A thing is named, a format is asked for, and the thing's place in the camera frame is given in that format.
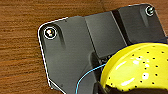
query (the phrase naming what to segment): yellow cap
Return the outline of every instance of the yellow cap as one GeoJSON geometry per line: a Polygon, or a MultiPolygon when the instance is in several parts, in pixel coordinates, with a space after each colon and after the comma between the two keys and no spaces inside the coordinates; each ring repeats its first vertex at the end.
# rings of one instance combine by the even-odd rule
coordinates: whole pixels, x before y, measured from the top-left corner
{"type": "Polygon", "coordinates": [[[100,83],[121,91],[168,89],[168,45],[139,43],[118,51],[104,67],[100,83]]]}

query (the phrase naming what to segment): screw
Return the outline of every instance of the screw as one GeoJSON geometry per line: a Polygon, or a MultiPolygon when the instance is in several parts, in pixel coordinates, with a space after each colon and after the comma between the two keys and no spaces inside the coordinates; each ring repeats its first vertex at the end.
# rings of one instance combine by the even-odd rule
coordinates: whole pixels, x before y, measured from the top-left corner
{"type": "Polygon", "coordinates": [[[152,15],[154,14],[154,7],[148,6],[148,7],[145,9],[145,12],[146,12],[146,15],[152,16],[152,15]]]}

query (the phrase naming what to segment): wood grain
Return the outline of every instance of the wood grain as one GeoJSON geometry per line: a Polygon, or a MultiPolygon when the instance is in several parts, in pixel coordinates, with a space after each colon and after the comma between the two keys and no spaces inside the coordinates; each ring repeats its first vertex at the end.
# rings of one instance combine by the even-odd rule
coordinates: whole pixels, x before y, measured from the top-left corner
{"type": "Polygon", "coordinates": [[[51,90],[47,83],[37,37],[41,24],[138,3],[151,3],[156,8],[168,34],[166,0],[1,0],[0,93],[62,94],[51,90]]]}

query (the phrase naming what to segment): yellow object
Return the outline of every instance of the yellow object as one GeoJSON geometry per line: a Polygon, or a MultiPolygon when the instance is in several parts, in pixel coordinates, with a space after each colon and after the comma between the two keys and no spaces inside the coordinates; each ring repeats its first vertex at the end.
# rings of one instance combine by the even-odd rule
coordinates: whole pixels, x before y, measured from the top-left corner
{"type": "Polygon", "coordinates": [[[168,45],[139,43],[118,51],[104,67],[100,83],[121,91],[168,89],[168,45]]]}

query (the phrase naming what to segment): blue wire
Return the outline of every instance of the blue wire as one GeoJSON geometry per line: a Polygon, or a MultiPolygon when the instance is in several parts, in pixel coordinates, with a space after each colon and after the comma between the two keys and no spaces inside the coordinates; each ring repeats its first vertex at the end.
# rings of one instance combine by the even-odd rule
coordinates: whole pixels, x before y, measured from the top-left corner
{"type": "Polygon", "coordinates": [[[77,83],[77,85],[76,85],[76,92],[75,92],[75,94],[78,94],[78,86],[79,86],[79,83],[81,82],[81,80],[86,76],[86,75],[88,75],[90,72],[92,72],[92,71],[94,71],[94,70],[97,70],[97,69],[99,69],[99,68],[101,68],[101,67],[103,67],[103,66],[105,66],[106,64],[103,64],[103,65],[100,65],[100,66],[98,66],[98,67],[96,67],[96,68],[94,68],[94,69],[91,69],[90,71],[88,71],[87,73],[85,73],[80,79],[79,79],[79,81],[78,81],[78,83],[77,83]]]}

